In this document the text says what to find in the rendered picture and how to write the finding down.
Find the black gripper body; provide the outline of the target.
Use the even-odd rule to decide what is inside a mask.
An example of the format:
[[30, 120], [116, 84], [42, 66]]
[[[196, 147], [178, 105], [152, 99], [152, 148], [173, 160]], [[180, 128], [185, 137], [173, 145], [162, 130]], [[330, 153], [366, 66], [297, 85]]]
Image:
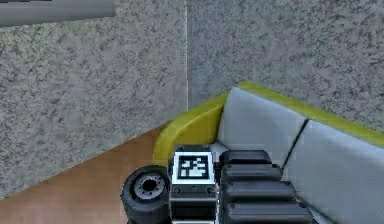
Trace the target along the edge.
[[166, 167], [147, 165], [133, 171], [120, 195], [127, 224], [169, 224], [169, 186]]

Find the yellow sofa with grey cushions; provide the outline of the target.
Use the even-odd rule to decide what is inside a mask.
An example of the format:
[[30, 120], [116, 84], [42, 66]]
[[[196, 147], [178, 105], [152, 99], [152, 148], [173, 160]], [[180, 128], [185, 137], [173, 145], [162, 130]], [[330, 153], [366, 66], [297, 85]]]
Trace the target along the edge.
[[384, 224], [384, 133], [242, 82], [172, 120], [154, 162], [178, 144], [265, 150], [319, 224]]

